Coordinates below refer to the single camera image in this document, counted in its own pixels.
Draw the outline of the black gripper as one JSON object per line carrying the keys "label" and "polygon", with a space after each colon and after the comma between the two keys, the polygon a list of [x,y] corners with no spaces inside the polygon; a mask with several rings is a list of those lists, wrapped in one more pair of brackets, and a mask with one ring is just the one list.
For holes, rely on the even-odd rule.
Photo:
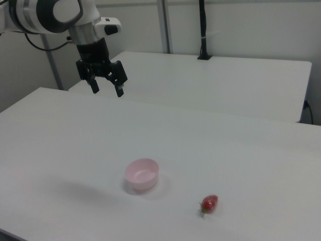
{"label": "black gripper", "polygon": [[76,62],[80,79],[85,80],[96,94],[99,87],[95,77],[105,77],[114,85],[117,96],[122,97],[123,86],[128,78],[121,61],[113,63],[110,61],[105,39],[76,47],[80,55],[80,59]]}

